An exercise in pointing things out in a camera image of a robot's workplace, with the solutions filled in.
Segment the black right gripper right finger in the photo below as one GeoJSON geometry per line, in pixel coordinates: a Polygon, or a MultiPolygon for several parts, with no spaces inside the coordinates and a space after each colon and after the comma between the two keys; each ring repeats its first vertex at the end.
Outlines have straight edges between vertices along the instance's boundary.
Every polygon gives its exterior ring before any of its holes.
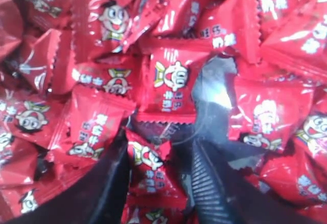
{"type": "Polygon", "coordinates": [[[192,142],[191,189],[200,223],[315,223],[265,196],[210,142],[192,142]]]}

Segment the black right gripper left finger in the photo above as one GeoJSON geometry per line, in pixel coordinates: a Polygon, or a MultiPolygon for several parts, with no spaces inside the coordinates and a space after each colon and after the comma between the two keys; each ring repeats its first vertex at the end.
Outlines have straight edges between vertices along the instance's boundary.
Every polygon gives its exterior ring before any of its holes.
{"type": "Polygon", "coordinates": [[[125,129],[70,188],[10,223],[120,223],[129,182],[125,129]]]}

